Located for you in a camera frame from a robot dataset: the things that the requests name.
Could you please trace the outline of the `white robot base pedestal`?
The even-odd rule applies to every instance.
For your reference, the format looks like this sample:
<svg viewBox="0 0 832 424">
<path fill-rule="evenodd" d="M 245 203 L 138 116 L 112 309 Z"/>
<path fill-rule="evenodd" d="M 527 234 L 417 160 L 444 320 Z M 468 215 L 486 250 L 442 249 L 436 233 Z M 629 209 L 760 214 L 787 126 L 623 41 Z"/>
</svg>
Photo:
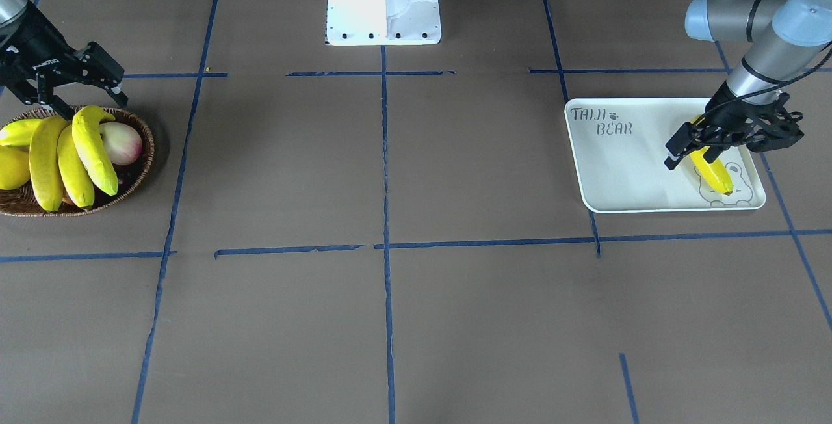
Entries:
<svg viewBox="0 0 832 424">
<path fill-rule="evenodd" d="M 327 0 L 331 46 L 434 45 L 441 38 L 439 0 Z"/>
</svg>

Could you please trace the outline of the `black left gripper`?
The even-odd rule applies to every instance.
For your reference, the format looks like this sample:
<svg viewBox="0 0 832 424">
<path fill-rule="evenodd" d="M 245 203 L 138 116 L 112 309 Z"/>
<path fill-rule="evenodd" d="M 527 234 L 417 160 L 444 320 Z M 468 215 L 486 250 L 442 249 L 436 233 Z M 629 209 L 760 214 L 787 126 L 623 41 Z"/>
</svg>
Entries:
<svg viewBox="0 0 832 424">
<path fill-rule="evenodd" d="M 725 170 L 720 154 L 729 146 L 744 145 L 751 152 L 793 146 L 805 136 L 798 125 L 803 114 L 789 112 L 788 99 L 790 94 L 782 92 L 773 102 L 752 104 L 724 82 L 705 106 L 705 125 L 684 122 L 668 140 L 665 167 L 672 171 L 689 158 L 699 171 Z"/>
</svg>

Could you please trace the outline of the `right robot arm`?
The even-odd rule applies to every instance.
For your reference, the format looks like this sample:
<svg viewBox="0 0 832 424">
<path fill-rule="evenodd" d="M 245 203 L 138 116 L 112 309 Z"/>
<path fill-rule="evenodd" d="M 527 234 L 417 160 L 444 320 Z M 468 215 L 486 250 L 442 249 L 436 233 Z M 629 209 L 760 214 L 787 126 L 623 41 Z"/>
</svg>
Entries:
<svg viewBox="0 0 832 424">
<path fill-rule="evenodd" d="M 436 0 L 428 0 L 437 5 Z M 56 87 L 83 84 L 106 90 L 119 107 L 128 97 L 122 92 L 125 69 L 96 42 L 83 49 L 69 46 L 59 30 L 31 0 L 2 0 L 2 87 L 26 105 L 39 104 L 63 118 L 75 116 L 71 107 L 55 95 Z M 666 166 L 681 162 L 685 155 L 718 160 L 725 143 L 707 143 L 704 131 L 696 135 L 696 120 L 683 124 L 666 147 Z"/>
</svg>

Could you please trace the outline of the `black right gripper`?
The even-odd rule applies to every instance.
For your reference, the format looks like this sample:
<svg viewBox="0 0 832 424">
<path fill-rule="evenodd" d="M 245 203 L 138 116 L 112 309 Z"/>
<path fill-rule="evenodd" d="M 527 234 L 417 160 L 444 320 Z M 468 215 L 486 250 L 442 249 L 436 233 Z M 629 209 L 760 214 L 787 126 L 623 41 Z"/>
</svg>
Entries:
<svg viewBox="0 0 832 424">
<path fill-rule="evenodd" d="M 85 54 L 85 64 L 81 57 Z M 2 87 L 27 105 L 39 104 L 72 120 L 75 110 L 55 94 L 72 83 L 95 85 L 107 92 L 119 108 L 129 98 L 122 91 L 125 69 L 97 42 L 76 51 L 32 1 L 2 26 Z"/>
</svg>

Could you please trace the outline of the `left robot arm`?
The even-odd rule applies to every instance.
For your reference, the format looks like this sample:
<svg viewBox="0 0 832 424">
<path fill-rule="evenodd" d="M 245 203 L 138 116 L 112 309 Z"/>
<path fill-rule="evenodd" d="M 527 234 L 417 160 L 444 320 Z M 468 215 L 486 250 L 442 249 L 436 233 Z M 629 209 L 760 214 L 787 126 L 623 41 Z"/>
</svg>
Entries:
<svg viewBox="0 0 832 424">
<path fill-rule="evenodd" d="M 684 27 L 690 38 L 751 47 L 705 112 L 666 143 L 669 169 L 698 150 L 713 163 L 732 146 L 766 152 L 802 139 L 802 115 L 785 109 L 784 89 L 808 75 L 817 54 L 830 50 L 831 0 L 694 0 Z"/>
</svg>

